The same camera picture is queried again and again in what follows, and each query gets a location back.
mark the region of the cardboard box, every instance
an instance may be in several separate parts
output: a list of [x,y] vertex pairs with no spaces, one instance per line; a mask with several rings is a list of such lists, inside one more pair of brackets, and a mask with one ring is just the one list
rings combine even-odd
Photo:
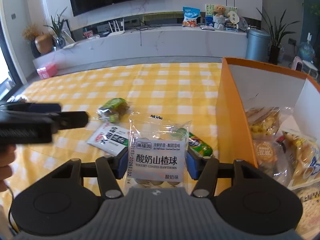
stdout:
[[[258,166],[244,109],[261,106],[292,107],[292,127],[320,140],[320,86],[312,77],[263,62],[224,58],[216,106],[220,162],[243,159]],[[230,185],[230,179],[219,179],[216,193]]]

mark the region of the human hand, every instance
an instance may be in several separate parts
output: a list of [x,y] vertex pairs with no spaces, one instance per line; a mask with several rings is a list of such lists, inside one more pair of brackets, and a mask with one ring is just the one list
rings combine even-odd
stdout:
[[15,144],[0,145],[0,192],[7,190],[4,180],[12,176],[12,169],[9,166],[15,159]]

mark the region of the white snack package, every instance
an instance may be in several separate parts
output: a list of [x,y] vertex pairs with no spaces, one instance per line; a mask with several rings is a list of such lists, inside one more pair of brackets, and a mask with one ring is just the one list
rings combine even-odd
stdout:
[[184,182],[190,122],[176,124],[140,113],[129,119],[127,178]]
[[117,156],[129,146],[130,131],[113,123],[103,123],[87,140],[87,143],[95,146],[112,156]]

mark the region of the pink box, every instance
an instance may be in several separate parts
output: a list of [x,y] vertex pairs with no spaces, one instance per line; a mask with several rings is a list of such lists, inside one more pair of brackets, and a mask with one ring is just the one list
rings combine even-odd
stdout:
[[55,63],[50,63],[47,66],[38,68],[37,72],[41,79],[50,78],[57,73],[57,65]]

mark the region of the yogurt hawthorn ball package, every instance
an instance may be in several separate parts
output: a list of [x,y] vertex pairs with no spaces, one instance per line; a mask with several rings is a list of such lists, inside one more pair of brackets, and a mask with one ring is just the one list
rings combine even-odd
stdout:
[[176,124],[140,113],[132,113],[129,119],[129,155],[124,192],[132,186],[183,187],[190,122]]

